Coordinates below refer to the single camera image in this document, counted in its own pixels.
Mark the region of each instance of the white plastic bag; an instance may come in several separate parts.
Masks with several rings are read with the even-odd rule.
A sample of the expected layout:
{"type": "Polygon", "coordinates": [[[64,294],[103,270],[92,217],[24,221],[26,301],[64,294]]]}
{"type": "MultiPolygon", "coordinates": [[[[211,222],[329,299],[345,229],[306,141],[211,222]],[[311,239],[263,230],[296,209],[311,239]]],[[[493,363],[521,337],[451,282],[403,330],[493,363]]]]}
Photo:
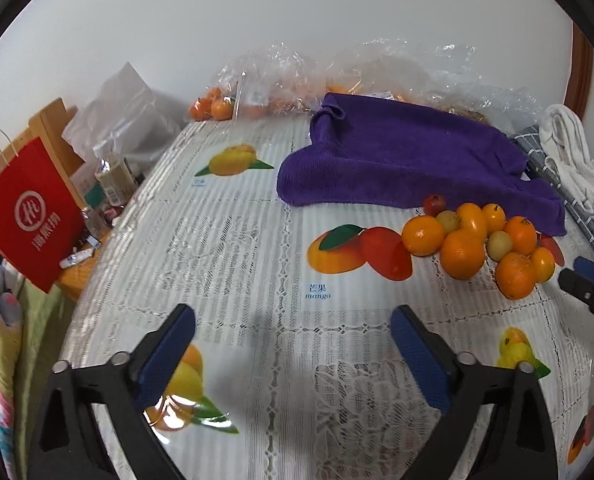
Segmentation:
{"type": "Polygon", "coordinates": [[[130,63],[77,112],[63,138],[86,162],[122,155],[135,174],[149,171],[180,131],[155,108],[155,95],[130,63]]]}

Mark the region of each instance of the purple towel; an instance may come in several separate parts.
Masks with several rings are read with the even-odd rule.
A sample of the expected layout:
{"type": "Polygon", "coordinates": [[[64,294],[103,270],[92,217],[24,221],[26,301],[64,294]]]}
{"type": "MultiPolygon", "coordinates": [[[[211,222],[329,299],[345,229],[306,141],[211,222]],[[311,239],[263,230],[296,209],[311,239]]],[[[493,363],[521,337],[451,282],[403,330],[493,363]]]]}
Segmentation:
{"type": "Polygon", "coordinates": [[[497,203],[508,218],[566,234],[562,201],[545,180],[519,178],[528,158],[491,126],[423,106],[327,94],[311,141],[279,169],[277,193],[288,204],[409,208],[439,193],[451,209],[497,203]]]}

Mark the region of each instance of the striped cloth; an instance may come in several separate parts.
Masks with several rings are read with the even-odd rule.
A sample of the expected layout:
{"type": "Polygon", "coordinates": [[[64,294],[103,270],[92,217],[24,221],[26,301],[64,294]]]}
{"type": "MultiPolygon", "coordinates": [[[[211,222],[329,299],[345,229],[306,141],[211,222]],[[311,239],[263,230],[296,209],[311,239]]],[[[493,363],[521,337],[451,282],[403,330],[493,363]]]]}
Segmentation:
{"type": "Polygon", "coordinates": [[[518,134],[511,136],[512,140],[528,156],[528,166],[526,173],[530,178],[541,177],[545,179],[551,187],[562,197],[564,207],[570,213],[582,234],[588,240],[594,251],[594,217],[586,213],[574,199],[568,190],[562,186],[560,178],[555,171],[546,166],[546,154],[542,149],[539,140],[539,126],[529,126],[521,130],[518,134]]]}

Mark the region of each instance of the small container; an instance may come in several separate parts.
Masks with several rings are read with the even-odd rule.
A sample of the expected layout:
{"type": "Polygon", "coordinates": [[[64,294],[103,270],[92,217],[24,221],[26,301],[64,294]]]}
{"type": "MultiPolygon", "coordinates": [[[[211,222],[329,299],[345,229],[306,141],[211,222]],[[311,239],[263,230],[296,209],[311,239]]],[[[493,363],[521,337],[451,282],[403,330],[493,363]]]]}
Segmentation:
{"type": "Polygon", "coordinates": [[[104,219],[101,218],[93,208],[83,208],[81,210],[81,216],[84,219],[86,229],[88,229],[88,232],[90,232],[90,234],[97,240],[101,240],[101,238],[110,231],[108,224],[104,222],[104,219]]]}
{"type": "Polygon", "coordinates": [[[103,156],[94,177],[106,193],[108,202],[114,206],[126,205],[137,190],[137,183],[125,159],[114,153],[103,156]]]}

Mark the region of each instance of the tablecloth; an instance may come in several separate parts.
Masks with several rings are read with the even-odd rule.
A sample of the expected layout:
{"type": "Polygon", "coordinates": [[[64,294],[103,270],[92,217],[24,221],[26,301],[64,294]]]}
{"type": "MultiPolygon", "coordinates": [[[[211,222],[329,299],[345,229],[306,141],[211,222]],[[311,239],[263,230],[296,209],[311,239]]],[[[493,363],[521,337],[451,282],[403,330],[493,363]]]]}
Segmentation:
{"type": "MultiPolygon", "coordinates": [[[[420,211],[285,204],[275,191],[277,169],[308,142],[305,116],[187,126],[110,237],[62,357],[75,366],[105,362],[187,303],[198,318],[203,392],[239,434],[195,425],[160,432],[186,478],[399,479],[439,413],[424,402],[392,342],[393,308],[410,304],[455,351],[471,351],[488,365],[503,330],[517,326],[552,370],[540,384],[564,475],[568,447],[594,398],[594,318],[587,308],[562,293],[555,278],[523,300],[506,300],[489,261],[468,282],[448,277],[436,256],[414,258],[404,282],[366,264],[339,274],[315,271],[306,253],[323,233],[341,224],[399,232],[420,211]],[[213,158],[250,147],[253,169],[213,158]]],[[[593,258],[568,217],[566,227],[557,242],[567,263],[593,258]]],[[[468,474],[487,413],[454,478],[468,474]]],[[[105,413],[98,420],[120,476],[132,478],[105,413]]]]}

